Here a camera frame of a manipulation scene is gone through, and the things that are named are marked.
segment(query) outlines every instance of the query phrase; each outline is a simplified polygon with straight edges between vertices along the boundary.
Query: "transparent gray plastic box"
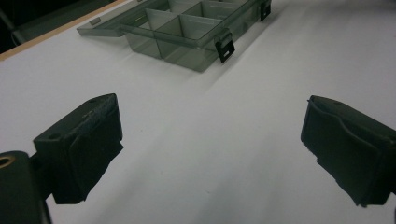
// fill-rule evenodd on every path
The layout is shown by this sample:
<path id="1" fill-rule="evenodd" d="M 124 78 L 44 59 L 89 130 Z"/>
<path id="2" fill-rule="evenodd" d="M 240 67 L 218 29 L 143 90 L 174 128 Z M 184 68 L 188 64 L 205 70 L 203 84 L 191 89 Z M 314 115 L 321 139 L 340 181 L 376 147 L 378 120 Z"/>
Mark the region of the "transparent gray plastic box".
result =
<path id="1" fill-rule="evenodd" d="M 133 1 L 78 27 L 81 35 L 125 36 L 131 49 L 204 72 L 224 63 L 233 42 L 271 13 L 271 0 Z"/>

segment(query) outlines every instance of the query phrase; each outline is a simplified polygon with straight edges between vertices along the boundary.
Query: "white tabletop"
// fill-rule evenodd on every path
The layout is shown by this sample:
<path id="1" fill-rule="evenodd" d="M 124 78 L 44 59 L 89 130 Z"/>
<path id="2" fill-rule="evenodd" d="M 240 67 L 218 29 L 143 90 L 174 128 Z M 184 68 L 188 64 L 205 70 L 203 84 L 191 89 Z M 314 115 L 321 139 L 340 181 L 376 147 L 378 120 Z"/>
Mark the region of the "white tabletop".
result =
<path id="1" fill-rule="evenodd" d="M 274 0 L 204 73 L 66 30 L 0 63 L 0 151 L 115 92 L 125 146 L 84 203 L 54 223 L 393 223 L 396 200 L 357 207 L 300 133 L 307 99 L 396 129 L 396 2 Z"/>

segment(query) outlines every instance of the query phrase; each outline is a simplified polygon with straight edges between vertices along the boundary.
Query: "plastic organizer box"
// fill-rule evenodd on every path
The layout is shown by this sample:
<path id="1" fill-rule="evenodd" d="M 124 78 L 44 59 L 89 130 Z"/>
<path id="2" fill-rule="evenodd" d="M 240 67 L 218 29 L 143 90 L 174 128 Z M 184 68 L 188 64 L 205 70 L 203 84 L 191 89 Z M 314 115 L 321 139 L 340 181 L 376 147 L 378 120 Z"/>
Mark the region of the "plastic organizer box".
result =
<path id="1" fill-rule="evenodd" d="M 271 12 L 271 0 L 133 1 L 78 27 L 81 35 L 125 36 L 131 49 L 204 72 Z"/>

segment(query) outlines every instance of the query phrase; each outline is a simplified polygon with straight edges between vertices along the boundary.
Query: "compartment box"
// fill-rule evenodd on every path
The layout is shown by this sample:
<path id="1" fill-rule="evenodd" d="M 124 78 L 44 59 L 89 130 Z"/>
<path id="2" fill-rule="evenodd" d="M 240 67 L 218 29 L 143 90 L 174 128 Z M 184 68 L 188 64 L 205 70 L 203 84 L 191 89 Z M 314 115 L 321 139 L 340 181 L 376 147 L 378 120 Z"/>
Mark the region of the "compartment box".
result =
<path id="1" fill-rule="evenodd" d="M 78 27 L 81 35 L 123 36 L 131 49 L 204 72 L 224 63 L 233 42 L 271 12 L 271 0 L 131 2 Z"/>

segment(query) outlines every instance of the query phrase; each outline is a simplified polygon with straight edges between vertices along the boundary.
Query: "brown edge trim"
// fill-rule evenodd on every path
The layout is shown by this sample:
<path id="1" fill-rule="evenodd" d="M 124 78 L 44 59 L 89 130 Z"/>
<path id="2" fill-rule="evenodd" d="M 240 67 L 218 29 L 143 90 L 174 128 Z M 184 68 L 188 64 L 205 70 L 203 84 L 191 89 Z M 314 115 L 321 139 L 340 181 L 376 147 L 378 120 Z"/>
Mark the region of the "brown edge trim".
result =
<path id="1" fill-rule="evenodd" d="M 115 2 L 112 2 L 112 3 L 108 4 L 107 6 L 104 6 L 104 7 L 101 7 L 99 9 L 96 9 L 95 11 L 93 11 L 91 13 L 88 13 L 87 15 L 76 19 L 75 21 L 70 21 L 69 23 L 67 23 L 67 24 L 65 24 L 65 25 L 63 25 L 61 27 L 58 27 L 55 30 L 49 31 L 48 33 L 46 33 L 44 35 L 41 35 L 41 36 L 39 36 L 39 37 L 37 37 L 37 38 L 35 38 L 33 40 L 29 40 L 28 42 L 23 43 L 22 45 L 19 45 L 19 46 L 17 46 L 14 49 L 10 49 L 10 50 L 0 54 L 0 61 L 4 61 L 5 59 L 7 59 L 9 57 L 12 57 L 12 56 L 14 56 L 14 55 L 26 50 L 26 49 L 29 49 L 30 47 L 32 47 L 32 46 L 34 46 L 36 44 L 39 44 L 39 43 L 43 42 L 44 40 L 49 39 L 49 38 L 59 34 L 60 32 L 63 32 L 65 30 L 67 30 L 67 29 L 69 29 L 69 28 L 71 28 L 71 27 L 73 27 L 73 26 L 75 26 L 75 25 L 77 25 L 77 24 L 89 19 L 90 17 L 93 17 L 93 16 L 95 16 L 95 15 L 101 13 L 101 12 L 104 12 L 104 11 L 106 11 L 106 10 L 108 10 L 108 9 L 118 5 L 118 4 L 121 4 L 121 3 L 125 2 L 125 1 L 126 0 L 116 0 Z"/>

